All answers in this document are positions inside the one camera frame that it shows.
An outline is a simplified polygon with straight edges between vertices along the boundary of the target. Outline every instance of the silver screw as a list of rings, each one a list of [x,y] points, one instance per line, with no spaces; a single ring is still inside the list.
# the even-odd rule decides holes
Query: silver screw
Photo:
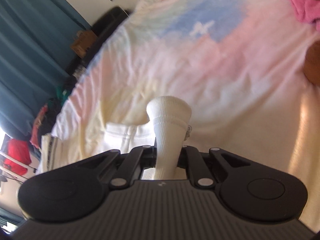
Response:
[[[204,187],[211,186],[213,184],[213,180],[209,178],[202,178],[198,180],[198,184]]]
[[[127,183],[127,181],[122,178],[115,178],[115,179],[111,180],[111,185],[115,186],[115,187],[124,186],[126,183]]]

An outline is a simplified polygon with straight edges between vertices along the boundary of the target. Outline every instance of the bedsheet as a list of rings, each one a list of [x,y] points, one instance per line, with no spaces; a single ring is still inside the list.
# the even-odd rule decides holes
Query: bedsheet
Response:
[[[147,103],[172,95],[192,108],[188,145],[297,176],[309,194],[301,220],[319,230],[320,89],[302,73],[319,38],[288,0],[141,0],[63,106],[52,131],[61,151],[43,167],[109,150],[108,126],[129,138],[148,124]]]

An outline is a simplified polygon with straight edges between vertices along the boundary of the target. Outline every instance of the cardboard box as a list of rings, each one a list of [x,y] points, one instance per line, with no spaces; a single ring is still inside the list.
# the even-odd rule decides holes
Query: cardboard box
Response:
[[[87,50],[94,44],[97,38],[97,35],[93,31],[83,31],[70,47],[80,58],[84,58]]]

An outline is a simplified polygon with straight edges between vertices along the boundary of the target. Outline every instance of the brown stuffed animal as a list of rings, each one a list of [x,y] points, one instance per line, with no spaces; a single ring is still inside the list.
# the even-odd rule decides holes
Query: brown stuffed animal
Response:
[[[303,72],[311,83],[320,86],[320,41],[308,49]]]

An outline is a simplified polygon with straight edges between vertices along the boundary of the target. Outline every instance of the hanging clothes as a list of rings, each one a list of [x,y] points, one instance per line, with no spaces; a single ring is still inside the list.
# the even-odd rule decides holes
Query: hanging clothes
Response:
[[[68,77],[76,33],[89,24],[65,0],[0,0],[0,126],[29,140],[34,118]]]
[[[40,112],[38,113],[35,121],[33,122],[33,127],[32,127],[32,134],[31,134],[31,139],[30,139],[30,143],[36,147],[37,149],[39,149],[39,142],[38,142],[38,129],[39,126],[42,123],[42,120],[44,118],[45,113],[48,111],[48,106],[47,104],[45,104],[41,109]]]
[[[57,98],[52,98],[48,102],[48,111],[45,113],[41,125],[38,128],[38,144],[39,148],[42,143],[42,136],[50,133],[54,124],[56,123],[57,116],[62,109],[61,101]]]
[[[8,142],[8,155],[17,161],[24,163],[25,165],[31,164],[28,143],[25,141],[11,139]],[[27,168],[22,167],[19,164],[15,163],[9,159],[4,160],[3,167],[14,172],[15,174],[20,175],[20,176],[22,176],[28,172]]]

